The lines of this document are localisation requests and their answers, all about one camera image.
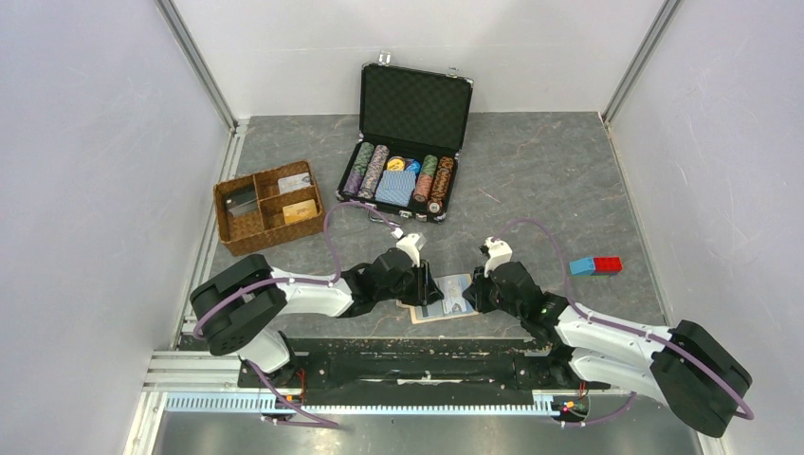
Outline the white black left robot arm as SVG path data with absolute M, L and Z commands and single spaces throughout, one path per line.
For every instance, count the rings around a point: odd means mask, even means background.
M 274 318 L 313 314 L 348 319 L 386 300 L 427 306 L 443 296 L 429 263 L 398 247 L 331 276 L 290 273 L 251 254 L 192 291 L 192 334 L 205 341 L 211 355 L 236 354 L 281 387 L 296 378 L 298 361 L 286 336 L 270 328 Z

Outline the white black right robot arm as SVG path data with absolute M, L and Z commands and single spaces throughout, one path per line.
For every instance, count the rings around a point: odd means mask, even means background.
M 578 380 L 642 394 L 669 407 L 688 427 L 720 438 L 746 418 L 750 373 L 702 325 L 646 325 L 598 315 L 580 303 L 541 290 L 520 262 L 478 267 L 465 298 L 481 313 L 503 311 L 538 341 L 552 345 L 550 379 Z

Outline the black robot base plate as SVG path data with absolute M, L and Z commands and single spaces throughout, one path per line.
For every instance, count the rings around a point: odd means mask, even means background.
M 292 338 L 292 362 L 265 373 L 306 405 L 525 405 L 531 391 L 576 394 L 570 351 L 512 338 Z

